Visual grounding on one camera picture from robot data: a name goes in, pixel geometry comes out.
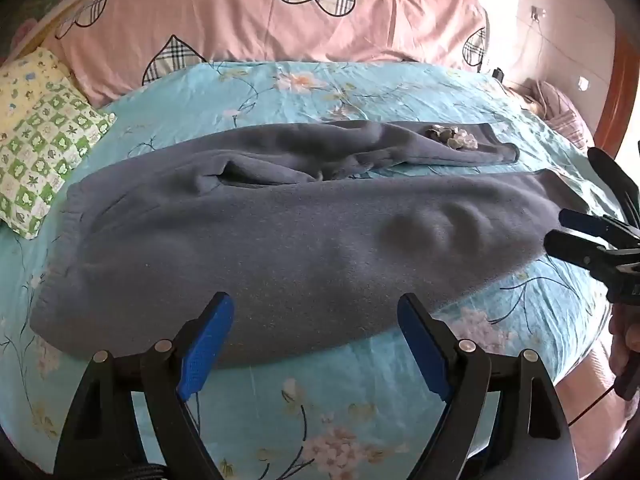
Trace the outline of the person's right hand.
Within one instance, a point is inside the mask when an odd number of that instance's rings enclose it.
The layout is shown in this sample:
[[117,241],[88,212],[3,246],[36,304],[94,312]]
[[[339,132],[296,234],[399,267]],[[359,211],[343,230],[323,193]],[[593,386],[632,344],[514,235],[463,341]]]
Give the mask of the person's right hand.
[[608,331],[612,335],[610,367],[616,376],[623,374],[631,352],[639,351],[640,326],[626,321],[627,307],[614,304]]

